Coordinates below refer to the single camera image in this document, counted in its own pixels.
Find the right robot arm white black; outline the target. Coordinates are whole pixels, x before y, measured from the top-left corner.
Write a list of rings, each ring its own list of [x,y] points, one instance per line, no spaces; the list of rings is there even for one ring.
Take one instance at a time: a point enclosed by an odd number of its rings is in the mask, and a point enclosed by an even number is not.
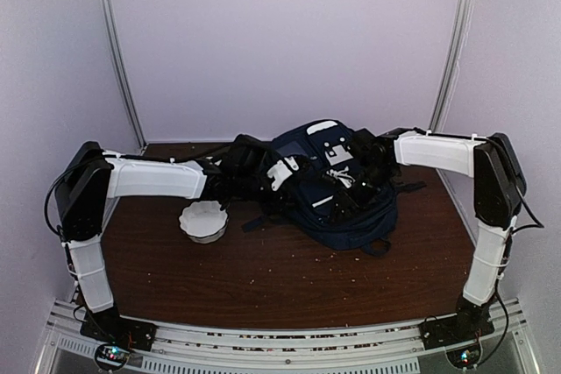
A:
[[[374,199],[375,188],[389,182],[400,166],[424,166],[472,179],[478,237],[449,330],[461,341],[475,335],[488,320],[492,300],[499,296],[498,284],[508,265],[513,238],[522,231],[517,216],[529,210],[527,184],[508,136],[465,137],[418,128],[399,128],[375,136],[362,129],[341,146],[346,156],[358,161],[360,171],[335,199],[336,221],[364,210]]]

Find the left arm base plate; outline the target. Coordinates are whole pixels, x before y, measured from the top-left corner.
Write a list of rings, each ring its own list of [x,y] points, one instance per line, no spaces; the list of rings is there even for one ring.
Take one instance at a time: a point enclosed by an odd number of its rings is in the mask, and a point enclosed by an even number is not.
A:
[[[153,323],[124,318],[113,307],[99,313],[88,311],[80,333],[98,341],[116,344],[122,349],[150,351],[156,330]]]

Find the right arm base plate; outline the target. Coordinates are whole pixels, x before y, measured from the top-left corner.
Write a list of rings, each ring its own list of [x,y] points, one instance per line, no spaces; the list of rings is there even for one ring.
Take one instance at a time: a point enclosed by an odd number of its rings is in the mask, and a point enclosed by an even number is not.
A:
[[[418,328],[426,350],[474,342],[481,336],[490,335],[495,331],[490,321],[462,323],[456,314],[440,318],[428,316]]]

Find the navy blue student backpack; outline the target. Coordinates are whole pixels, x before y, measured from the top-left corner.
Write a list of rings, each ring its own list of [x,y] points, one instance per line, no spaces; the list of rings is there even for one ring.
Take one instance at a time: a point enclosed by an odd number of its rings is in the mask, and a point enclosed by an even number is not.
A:
[[[243,231],[266,222],[292,224],[335,251],[384,255],[398,219],[398,194],[425,186],[394,180],[401,173],[394,141],[405,133],[397,128],[375,136],[326,119],[280,134],[262,167],[269,170],[281,158],[293,159],[298,167],[280,185],[279,198],[262,203],[261,216],[244,224]]]

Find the white scalloped ceramic bowl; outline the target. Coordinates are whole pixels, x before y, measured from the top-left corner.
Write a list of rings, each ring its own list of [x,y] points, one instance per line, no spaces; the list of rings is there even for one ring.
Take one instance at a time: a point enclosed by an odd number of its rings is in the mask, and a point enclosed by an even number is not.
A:
[[[224,235],[229,214],[218,201],[196,201],[183,209],[178,220],[180,229],[192,242],[209,244]]]

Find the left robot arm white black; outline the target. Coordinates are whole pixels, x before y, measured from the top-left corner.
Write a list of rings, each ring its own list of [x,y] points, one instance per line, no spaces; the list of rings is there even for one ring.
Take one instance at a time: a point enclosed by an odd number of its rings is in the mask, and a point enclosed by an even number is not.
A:
[[[239,135],[216,150],[217,158],[205,152],[191,159],[156,159],[107,151],[96,141],[87,141],[49,187],[45,200],[56,201],[60,221],[47,221],[46,226],[63,245],[91,326],[106,342],[118,342],[126,333],[101,247],[108,199],[275,200],[282,184],[302,168],[297,159],[283,157],[248,135]]]

